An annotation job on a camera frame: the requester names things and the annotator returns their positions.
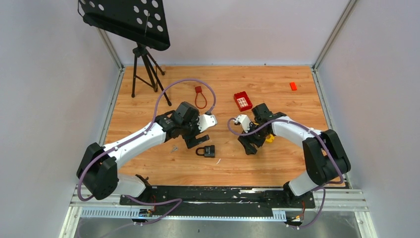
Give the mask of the black padlock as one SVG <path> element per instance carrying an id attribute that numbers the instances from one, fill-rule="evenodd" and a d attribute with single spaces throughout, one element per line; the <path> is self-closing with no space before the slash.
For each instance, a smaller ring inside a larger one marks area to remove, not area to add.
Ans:
<path id="1" fill-rule="evenodd" d="M 215 146 L 208 145 L 204 147 L 199 147 L 196 149 L 195 153 L 197 156 L 202 156 L 205 158 L 215 158 Z"/>

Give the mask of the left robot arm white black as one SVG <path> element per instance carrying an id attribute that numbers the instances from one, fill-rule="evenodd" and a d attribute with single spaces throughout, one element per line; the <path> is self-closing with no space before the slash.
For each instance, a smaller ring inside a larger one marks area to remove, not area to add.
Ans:
<path id="1" fill-rule="evenodd" d="M 182 102 L 176 110 L 155 115 L 150 123 L 129 136 L 106 145 L 92 143 L 85 151 L 76 172 L 79 178 L 78 197 L 103 200 L 112 194 L 130 195 L 140 205 L 148 204 L 152 192 L 141 176 L 120 175 L 119 169 L 131 159 L 157 145 L 181 136 L 187 148 L 193 148 L 209 139 L 201 133 L 217 125 L 215 115 Z"/>

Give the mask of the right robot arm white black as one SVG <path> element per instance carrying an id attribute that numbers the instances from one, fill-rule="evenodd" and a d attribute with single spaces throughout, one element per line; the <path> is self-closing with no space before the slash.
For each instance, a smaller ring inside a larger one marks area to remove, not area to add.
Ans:
<path id="1" fill-rule="evenodd" d="M 305 171 L 284 184 L 283 200 L 295 207 L 303 195 L 329 183 L 342 183 L 343 175 L 351 170 L 351 163 L 336 131 L 304 126 L 282 112 L 273 113 L 265 103 L 252 109 L 254 119 L 238 115 L 231 119 L 242 127 L 238 141 L 247 155 L 254 155 L 268 136 L 282 137 L 303 150 Z"/>

